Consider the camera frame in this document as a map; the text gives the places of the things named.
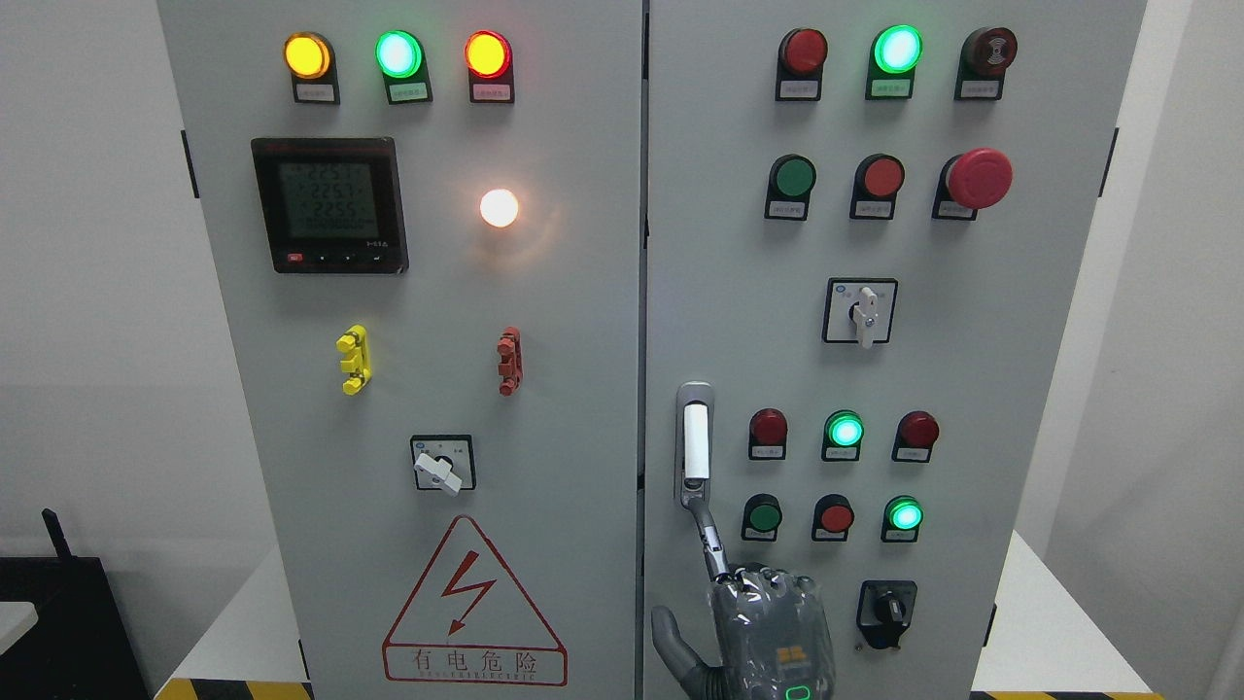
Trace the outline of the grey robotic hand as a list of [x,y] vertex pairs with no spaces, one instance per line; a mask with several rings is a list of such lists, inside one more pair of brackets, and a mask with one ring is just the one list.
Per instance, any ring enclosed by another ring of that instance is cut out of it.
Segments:
[[731,566],[703,499],[687,504],[702,537],[722,665],[680,638],[672,610],[651,612],[652,643],[689,699],[831,699],[833,647],[812,577],[759,563]]

